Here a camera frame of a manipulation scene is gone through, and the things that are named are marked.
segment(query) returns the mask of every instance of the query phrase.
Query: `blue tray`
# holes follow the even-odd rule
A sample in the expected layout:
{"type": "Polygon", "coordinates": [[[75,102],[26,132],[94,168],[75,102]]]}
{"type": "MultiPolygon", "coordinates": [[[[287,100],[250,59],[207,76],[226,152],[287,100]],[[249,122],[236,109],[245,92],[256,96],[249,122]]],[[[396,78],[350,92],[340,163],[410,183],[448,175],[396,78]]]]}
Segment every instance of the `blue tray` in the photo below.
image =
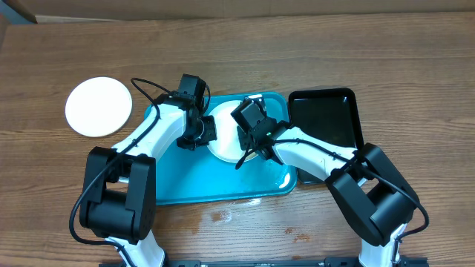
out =
{"type": "MultiPolygon", "coordinates": [[[[208,111],[220,103],[242,100],[251,94],[212,96],[208,111]]],[[[278,93],[262,93],[267,113],[277,121],[289,121],[285,98],[278,93]]],[[[295,168],[279,165],[259,156],[235,164],[215,157],[207,147],[188,151],[171,144],[157,163],[157,205],[237,200],[288,194],[297,183],[295,168]]]]}

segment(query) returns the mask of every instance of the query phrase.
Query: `white plate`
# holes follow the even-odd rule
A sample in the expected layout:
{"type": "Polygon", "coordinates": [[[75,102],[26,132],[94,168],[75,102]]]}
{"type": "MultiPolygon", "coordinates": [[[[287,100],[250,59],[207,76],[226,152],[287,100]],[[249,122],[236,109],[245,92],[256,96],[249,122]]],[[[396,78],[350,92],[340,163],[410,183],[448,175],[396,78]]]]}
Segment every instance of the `white plate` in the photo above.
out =
{"type": "Polygon", "coordinates": [[[132,112],[132,97],[116,79],[96,77],[78,85],[66,101],[66,120],[78,133],[106,136],[119,130],[132,112]]]}
{"type": "MultiPolygon", "coordinates": [[[[231,116],[231,112],[240,103],[240,100],[224,102],[209,113],[214,117],[217,140],[211,141],[208,148],[218,159],[226,162],[236,163],[244,156],[244,151],[240,149],[239,144],[238,124],[231,116]]],[[[256,156],[256,153],[252,153],[248,155],[246,161],[256,156]]]]}

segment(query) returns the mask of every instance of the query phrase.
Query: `black cable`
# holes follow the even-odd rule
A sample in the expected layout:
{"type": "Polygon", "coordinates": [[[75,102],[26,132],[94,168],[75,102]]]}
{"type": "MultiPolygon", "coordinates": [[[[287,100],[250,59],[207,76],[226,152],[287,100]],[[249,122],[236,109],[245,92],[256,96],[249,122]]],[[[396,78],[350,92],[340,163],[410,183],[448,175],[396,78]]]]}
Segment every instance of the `black cable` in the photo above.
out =
{"type": "Polygon", "coordinates": [[[209,90],[208,85],[206,85],[206,90],[208,91],[208,102],[206,103],[205,108],[203,109],[203,114],[206,113],[206,111],[208,110],[209,102],[211,101],[211,91],[209,90]]]}
{"type": "Polygon", "coordinates": [[[99,178],[109,169],[111,168],[111,166],[114,165],[114,163],[119,160],[123,155],[125,155],[125,153],[127,153],[129,150],[131,150],[134,146],[136,146],[140,140],[145,137],[148,132],[157,124],[158,122],[158,119],[160,118],[160,109],[158,108],[158,105],[154,103],[154,100],[144,91],[142,90],[142,88],[140,88],[136,83],[135,81],[138,81],[138,82],[144,82],[144,83],[147,83],[147,84],[150,84],[150,85],[153,85],[153,86],[156,86],[162,90],[164,90],[165,92],[170,92],[169,90],[167,90],[166,88],[154,83],[154,82],[150,82],[150,81],[147,81],[147,80],[144,80],[144,79],[140,79],[140,78],[132,78],[131,79],[131,83],[134,85],[134,87],[140,92],[142,93],[151,103],[152,105],[155,107],[155,109],[157,110],[157,115],[155,116],[154,118],[154,121],[150,124],[150,126],[148,126],[136,139],[134,139],[132,141],[132,143],[127,146],[124,150],[120,151],[120,153],[117,154],[117,156],[115,156],[98,174],[97,176],[92,180],[92,182],[88,185],[88,187],[82,192],[82,194],[79,196],[79,198],[77,199],[76,203],[74,204],[74,207],[73,209],[71,210],[71,215],[69,217],[69,232],[71,233],[71,236],[79,243],[83,243],[83,244],[86,244],[86,245],[112,245],[112,246],[115,246],[117,247],[117,251],[119,252],[122,252],[122,254],[124,255],[124,258],[126,259],[127,263],[131,266],[131,267],[136,267],[134,265],[134,263],[132,262],[132,259],[130,258],[130,256],[128,255],[127,251],[124,249],[124,246],[123,245],[120,245],[118,242],[115,242],[115,241],[96,241],[96,240],[86,240],[86,239],[83,239],[81,237],[79,237],[76,233],[76,231],[74,230],[74,217],[76,216],[76,213],[77,213],[77,210],[79,208],[79,206],[81,205],[82,201],[84,200],[84,197],[85,195],[89,192],[89,190],[92,188],[92,186],[97,182],[97,180],[99,180],[99,178]]]}
{"type": "Polygon", "coordinates": [[[424,224],[422,226],[419,226],[418,228],[415,228],[413,230],[410,230],[410,231],[407,231],[405,233],[402,233],[400,234],[396,239],[395,241],[398,242],[398,243],[402,243],[402,238],[406,237],[406,236],[409,236],[411,234],[417,234],[421,231],[424,231],[428,226],[429,226],[429,214],[428,212],[425,210],[425,208],[421,205],[421,203],[419,201],[416,201],[414,198],[412,198],[408,193],[406,193],[404,190],[400,189],[399,187],[395,186],[393,183],[387,181],[386,179],[384,179],[383,177],[380,177],[378,174],[375,174],[374,172],[372,172],[370,169],[368,168],[365,168],[364,166],[362,165],[359,165],[358,166],[359,169],[361,171],[363,171],[366,175],[368,175],[369,177],[374,177],[376,178],[379,182],[382,182],[384,183],[386,186],[389,186],[391,187],[393,190],[395,191],[398,191],[401,195],[405,196],[406,198],[408,198],[422,213],[422,215],[424,216],[424,224]]]}
{"type": "MultiPolygon", "coordinates": [[[[317,145],[315,144],[314,142],[310,142],[308,140],[303,140],[303,139],[281,139],[281,140],[275,140],[273,142],[273,144],[271,145],[274,145],[274,144],[281,144],[281,143],[288,143],[288,142],[296,142],[296,143],[303,143],[303,144],[306,144],[306,145],[310,145],[314,148],[317,148],[318,150],[320,151],[323,151],[324,153],[326,154],[329,154],[330,156],[333,156],[335,159],[339,159],[343,162],[350,162],[349,159],[346,159],[340,155],[338,155],[336,152],[333,152],[333,151],[330,151],[320,145],[317,145]]],[[[236,167],[239,168],[240,165],[243,164],[243,159],[245,159],[248,155],[250,155],[252,152],[258,150],[258,149],[261,149],[263,146],[260,146],[260,147],[257,147],[257,148],[254,148],[252,149],[250,152],[246,152],[244,154],[244,156],[239,160],[239,162],[236,164],[236,167]]],[[[419,226],[418,228],[415,228],[413,230],[410,230],[410,231],[407,231],[403,234],[400,234],[396,239],[395,241],[397,243],[402,243],[402,238],[404,237],[407,237],[411,234],[417,234],[421,231],[424,231],[428,226],[429,226],[429,214],[427,213],[427,211],[425,210],[425,208],[422,206],[422,204],[419,202],[419,201],[416,201],[414,198],[412,198],[409,194],[407,194],[404,190],[400,189],[399,187],[395,186],[393,183],[387,181],[386,179],[380,177],[378,174],[375,174],[374,172],[372,172],[368,167],[364,167],[363,165],[356,165],[356,167],[358,167],[361,171],[363,171],[366,175],[368,175],[369,177],[374,177],[376,178],[379,182],[382,182],[383,184],[385,184],[386,186],[389,186],[390,188],[392,188],[394,191],[397,191],[399,192],[401,195],[403,195],[404,197],[408,198],[422,213],[422,215],[424,216],[424,224],[422,226],[419,226]]]]}
{"type": "Polygon", "coordinates": [[[148,96],[148,94],[146,94],[142,89],[140,89],[140,88],[135,84],[134,81],[144,82],[144,83],[146,83],[146,84],[153,85],[153,86],[155,86],[155,87],[157,87],[157,88],[160,88],[160,89],[164,90],[164,91],[167,92],[167,93],[170,93],[170,90],[167,89],[167,88],[164,88],[162,85],[158,85],[158,84],[156,84],[156,83],[154,83],[154,82],[150,82],[150,81],[148,81],[148,80],[146,80],[146,79],[132,78],[132,79],[131,79],[131,83],[135,86],[135,88],[136,88],[137,90],[140,91],[140,93],[143,93],[143,94],[145,95],[145,97],[148,98],[148,100],[151,99],[150,96],[148,96]]]}

